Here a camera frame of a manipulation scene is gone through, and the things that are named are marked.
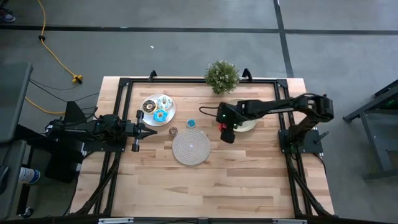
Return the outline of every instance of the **wooden tabletop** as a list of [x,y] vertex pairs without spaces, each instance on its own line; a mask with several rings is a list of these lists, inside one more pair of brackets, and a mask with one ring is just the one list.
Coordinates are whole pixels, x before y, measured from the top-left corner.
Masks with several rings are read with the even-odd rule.
[[[97,115],[113,112],[119,78],[104,77]],[[288,78],[287,82],[291,96],[306,92],[301,78]],[[277,137],[280,129],[277,114],[263,117],[254,129],[246,133],[235,132],[235,143],[227,144],[220,141],[215,118],[198,110],[200,106],[218,106],[221,101],[237,98],[275,100],[272,85],[239,84],[232,93],[220,96],[212,93],[206,84],[136,83],[132,88],[128,118],[135,122],[136,111],[142,102],[156,93],[170,96],[177,112],[170,123],[161,127],[149,126],[159,133],[142,140],[140,152],[132,152],[132,139],[128,140],[119,167],[112,216],[294,217],[286,161]],[[124,104],[125,95],[126,91],[121,104]],[[296,112],[294,116],[296,123],[305,117]],[[169,134],[172,126],[178,130],[185,129],[188,119],[195,119],[196,128],[204,131],[211,141],[209,158],[194,167],[181,165],[175,160],[173,136]],[[78,210],[97,187],[103,157],[103,152],[95,152],[83,161],[71,212]],[[312,154],[303,154],[302,157],[309,189],[324,208],[333,213],[321,162]],[[298,195],[304,212],[300,190]]]

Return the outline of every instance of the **potted plant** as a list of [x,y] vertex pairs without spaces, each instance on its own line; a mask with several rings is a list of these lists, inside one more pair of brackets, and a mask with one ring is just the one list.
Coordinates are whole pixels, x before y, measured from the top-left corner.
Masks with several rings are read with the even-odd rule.
[[235,65],[225,60],[217,60],[206,69],[206,83],[211,86],[214,93],[229,93],[239,83],[239,70]]

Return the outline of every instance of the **donut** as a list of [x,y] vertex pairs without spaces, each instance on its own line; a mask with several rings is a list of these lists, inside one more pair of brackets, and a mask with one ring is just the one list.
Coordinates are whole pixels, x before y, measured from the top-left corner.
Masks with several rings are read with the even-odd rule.
[[142,110],[146,114],[152,114],[156,110],[156,103],[153,100],[146,100],[142,104]]
[[160,96],[159,99],[157,100],[158,109],[168,110],[172,107],[172,105],[173,105],[173,100],[166,95]]
[[163,109],[156,110],[154,113],[154,121],[162,124],[166,122],[167,119],[167,111]]

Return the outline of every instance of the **round white placemat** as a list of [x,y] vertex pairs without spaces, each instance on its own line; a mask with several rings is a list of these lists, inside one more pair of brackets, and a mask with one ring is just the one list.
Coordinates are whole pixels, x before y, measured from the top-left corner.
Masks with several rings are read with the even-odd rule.
[[198,129],[184,129],[173,140],[174,157],[188,166],[204,162],[210,155],[210,149],[210,140]]

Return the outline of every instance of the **yellow extension cord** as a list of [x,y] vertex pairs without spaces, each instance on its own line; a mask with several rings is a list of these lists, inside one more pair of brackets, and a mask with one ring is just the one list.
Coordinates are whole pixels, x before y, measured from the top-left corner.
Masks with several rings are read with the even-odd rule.
[[[40,4],[40,7],[42,8],[42,11],[43,11],[43,28],[42,28],[42,33],[41,33],[41,36],[43,37],[43,36],[44,36],[45,23],[46,23],[46,21],[45,21],[45,10],[44,10],[44,7],[43,7],[42,3],[40,2],[40,0],[37,0],[37,2]],[[58,57],[54,54],[54,52],[52,52],[52,51],[50,50],[50,48],[44,43],[44,39],[40,39],[40,41],[41,41],[42,45],[54,56],[54,58],[57,60],[57,62],[58,62],[66,71],[68,71],[69,74],[72,75],[72,77],[73,77],[72,82],[73,82],[73,83],[76,83],[77,85],[79,85],[79,83],[81,83],[81,81],[82,81],[82,79],[83,79],[83,76],[81,76],[81,75],[76,75],[76,74],[74,74],[71,70],[69,70],[69,68],[67,68],[67,67],[58,59]],[[39,110],[43,111],[44,113],[48,113],[48,114],[64,114],[64,113],[65,113],[64,111],[60,111],[60,112],[47,111],[47,110],[41,108],[40,106],[38,106],[37,104],[33,103],[30,99],[28,99],[28,97],[25,96],[25,99],[26,99],[31,105],[33,105],[34,107],[36,107],[36,108],[38,108]]]

